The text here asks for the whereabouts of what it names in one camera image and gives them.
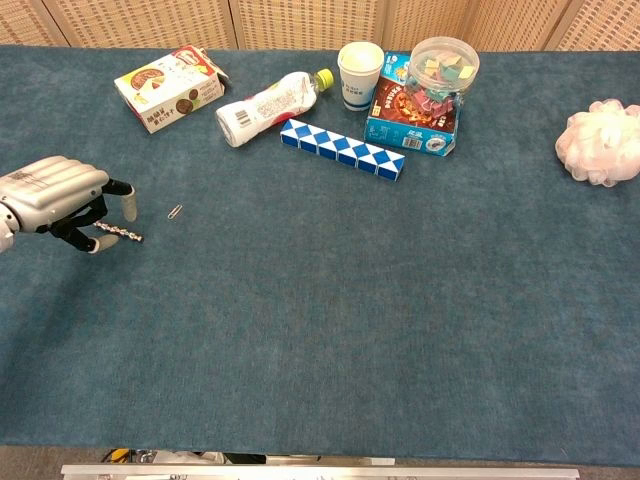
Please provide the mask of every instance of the clear plastic jar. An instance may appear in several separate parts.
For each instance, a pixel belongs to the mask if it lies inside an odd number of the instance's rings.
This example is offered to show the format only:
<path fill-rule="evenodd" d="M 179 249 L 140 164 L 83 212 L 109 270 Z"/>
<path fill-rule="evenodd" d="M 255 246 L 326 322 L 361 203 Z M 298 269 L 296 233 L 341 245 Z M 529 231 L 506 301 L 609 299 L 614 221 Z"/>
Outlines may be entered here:
<path fill-rule="evenodd" d="M 460 107 L 480 68 L 476 51 L 457 38 L 432 37 L 411 52 L 405 91 L 435 117 Z"/>

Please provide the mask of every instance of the paper cup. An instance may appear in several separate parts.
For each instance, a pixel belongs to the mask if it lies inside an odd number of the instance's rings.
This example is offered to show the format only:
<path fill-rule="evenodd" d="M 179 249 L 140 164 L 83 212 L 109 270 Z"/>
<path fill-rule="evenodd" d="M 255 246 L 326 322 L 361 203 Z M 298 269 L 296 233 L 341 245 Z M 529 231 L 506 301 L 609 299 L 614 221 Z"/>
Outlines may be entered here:
<path fill-rule="evenodd" d="M 349 110 L 366 110 L 380 77 L 384 52 L 371 42 L 353 42 L 338 53 L 344 106 Z"/>

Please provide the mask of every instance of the robotic hand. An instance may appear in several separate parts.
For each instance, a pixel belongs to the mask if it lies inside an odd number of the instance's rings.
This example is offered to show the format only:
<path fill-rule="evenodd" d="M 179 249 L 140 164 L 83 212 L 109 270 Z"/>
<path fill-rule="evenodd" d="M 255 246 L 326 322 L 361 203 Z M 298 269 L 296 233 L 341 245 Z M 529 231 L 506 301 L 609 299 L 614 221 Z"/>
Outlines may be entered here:
<path fill-rule="evenodd" d="M 78 230 L 107 214 L 103 193 L 121 196 L 124 217 L 136 219 L 134 188 L 78 160 L 48 157 L 0 177 L 0 253 L 13 245 L 19 231 L 51 232 L 88 253 L 113 246 L 116 235 L 93 238 Z"/>

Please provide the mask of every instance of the paper clip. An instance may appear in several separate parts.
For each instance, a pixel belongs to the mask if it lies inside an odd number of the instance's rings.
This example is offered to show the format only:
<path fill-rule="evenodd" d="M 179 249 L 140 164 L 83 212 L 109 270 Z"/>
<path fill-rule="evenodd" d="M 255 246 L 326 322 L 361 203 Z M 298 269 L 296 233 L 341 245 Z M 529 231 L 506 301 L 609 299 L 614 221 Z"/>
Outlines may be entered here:
<path fill-rule="evenodd" d="M 176 205 L 175 207 L 173 207 L 173 210 L 171 210 L 169 212 L 169 215 L 167 215 L 167 218 L 169 220 L 173 220 L 174 218 L 176 218 L 178 216 L 178 214 L 182 211 L 182 205 Z"/>

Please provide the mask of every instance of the woven panel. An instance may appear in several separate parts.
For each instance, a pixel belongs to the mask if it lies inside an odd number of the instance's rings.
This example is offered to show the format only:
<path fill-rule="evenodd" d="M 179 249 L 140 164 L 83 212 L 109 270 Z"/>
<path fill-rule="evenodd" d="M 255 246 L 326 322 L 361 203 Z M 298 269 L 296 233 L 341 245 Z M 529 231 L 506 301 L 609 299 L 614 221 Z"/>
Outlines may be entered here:
<path fill-rule="evenodd" d="M 45 0 L 79 47 L 236 48 L 224 0 Z"/>
<path fill-rule="evenodd" d="M 47 28 L 34 3 L 37 2 L 0 1 L 0 44 L 66 46 L 59 33 Z"/>
<path fill-rule="evenodd" d="M 585 0 L 558 50 L 640 50 L 640 1 Z"/>
<path fill-rule="evenodd" d="M 411 50 L 425 38 L 460 37 L 468 4 L 469 0 L 391 2 L 384 23 L 384 48 Z"/>
<path fill-rule="evenodd" d="M 241 48 L 339 49 L 382 39 L 378 0 L 232 0 L 231 7 Z"/>
<path fill-rule="evenodd" d="M 478 0 L 464 39 L 476 50 L 542 50 L 566 0 Z"/>

